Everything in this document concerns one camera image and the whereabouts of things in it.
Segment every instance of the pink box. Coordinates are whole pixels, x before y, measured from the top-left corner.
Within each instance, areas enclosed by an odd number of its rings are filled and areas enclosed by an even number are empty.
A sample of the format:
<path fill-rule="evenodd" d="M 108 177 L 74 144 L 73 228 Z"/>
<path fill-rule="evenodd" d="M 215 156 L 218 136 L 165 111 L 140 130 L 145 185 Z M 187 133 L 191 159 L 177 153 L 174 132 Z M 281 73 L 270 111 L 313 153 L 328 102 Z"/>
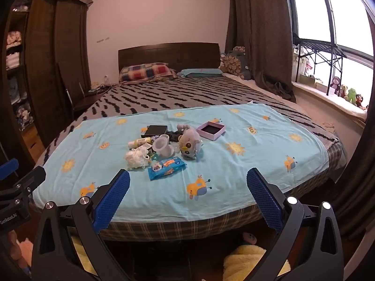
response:
<path fill-rule="evenodd" d="M 199 126 L 196 131 L 200 136 L 215 141 L 225 132 L 225 125 L 207 121 L 205 124 Z"/>

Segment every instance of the blue package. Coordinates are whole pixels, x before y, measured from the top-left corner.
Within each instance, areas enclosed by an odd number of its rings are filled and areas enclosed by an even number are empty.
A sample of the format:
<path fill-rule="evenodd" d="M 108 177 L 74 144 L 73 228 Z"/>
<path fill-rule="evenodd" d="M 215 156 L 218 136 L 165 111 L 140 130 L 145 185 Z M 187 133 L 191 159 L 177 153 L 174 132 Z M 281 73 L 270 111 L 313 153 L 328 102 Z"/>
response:
<path fill-rule="evenodd" d="M 166 158 L 162 161 L 153 164 L 149 168 L 149 177 L 150 180 L 158 179 L 164 175 L 169 175 L 177 170 L 183 169 L 185 167 L 185 163 L 177 156 Z"/>

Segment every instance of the blue textured pad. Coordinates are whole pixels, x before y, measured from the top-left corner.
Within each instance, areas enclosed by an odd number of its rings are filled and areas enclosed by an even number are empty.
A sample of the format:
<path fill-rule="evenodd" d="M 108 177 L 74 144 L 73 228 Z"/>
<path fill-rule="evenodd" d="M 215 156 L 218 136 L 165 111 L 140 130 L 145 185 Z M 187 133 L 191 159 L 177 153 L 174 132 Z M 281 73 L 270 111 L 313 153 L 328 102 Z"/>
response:
<path fill-rule="evenodd" d="M 262 212 L 267 225 L 280 233 L 283 228 L 282 209 L 279 207 L 277 201 L 255 170 L 250 169 L 248 171 L 246 180 L 247 187 Z"/>
<path fill-rule="evenodd" d="M 12 172 L 16 171 L 17 169 L 18 160 L 15 158 L 12 158 L 10 161 L 0 166 L 0 181 L 11 175 Z"/>
<path fill-rule="evenodd" d="M 130 187 L 130 174 L 123 171 L 96 206 L 93 227 L 96 233 L 106 229 Z"/>

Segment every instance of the window sill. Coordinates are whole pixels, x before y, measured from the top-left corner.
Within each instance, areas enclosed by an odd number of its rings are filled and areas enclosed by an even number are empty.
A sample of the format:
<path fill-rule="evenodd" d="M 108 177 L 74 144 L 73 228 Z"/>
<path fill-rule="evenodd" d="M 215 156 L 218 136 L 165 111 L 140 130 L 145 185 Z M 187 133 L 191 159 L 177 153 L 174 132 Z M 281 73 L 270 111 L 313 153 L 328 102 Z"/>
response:
<path fill-rule="evenodd" d="M 364 128 L 365 121 L 367 118 L 367 111 L 361 110 L 357 106 L 351 104 L 350 102 L 346 101 L 344 98 L 338 97 L 337 95 L 326 95 L 325 93 L 312 88 L 310 86 L 304 85 L 299 82 L 292 82 L 295 88 L 301 89 L 313 96 L 316 96 L 320 101 L 324 101 L 325 103 L 329 104 L 334 109 L 339 109 L 341 112 L 345 113 L 346 115 L 350 116 L 350 118 L 357 123 L 359 126 Z"/>

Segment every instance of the wardrobe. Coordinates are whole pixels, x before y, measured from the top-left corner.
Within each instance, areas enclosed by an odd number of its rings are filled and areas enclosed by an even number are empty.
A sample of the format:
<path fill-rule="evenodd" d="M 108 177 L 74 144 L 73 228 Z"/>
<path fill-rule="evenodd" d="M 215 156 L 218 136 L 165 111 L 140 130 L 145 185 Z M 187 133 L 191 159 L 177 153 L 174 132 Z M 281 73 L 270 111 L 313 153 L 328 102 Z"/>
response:
<path fill-rule="evenodd" d="M 9 87 L 17 76 L 18 92 L 27 97 L 33 125 L 45 148 L 73 121 L 70 93 L 87 92 L 90 87 L 86 47 L 88 6 L 80 0 L 31 0 L 23 13 L 10 9 L 0 22 L 0 164 L 8 159 L 19 161 L 17 176 L 27 174 L 35 165 L 15 115 Z M 19 26 L 15 18 L 19 17 Z M 19 66 L 7 68 L 7 36 L 20 30 Z M 69 67 L 68 77 L 62 77 Z"/>

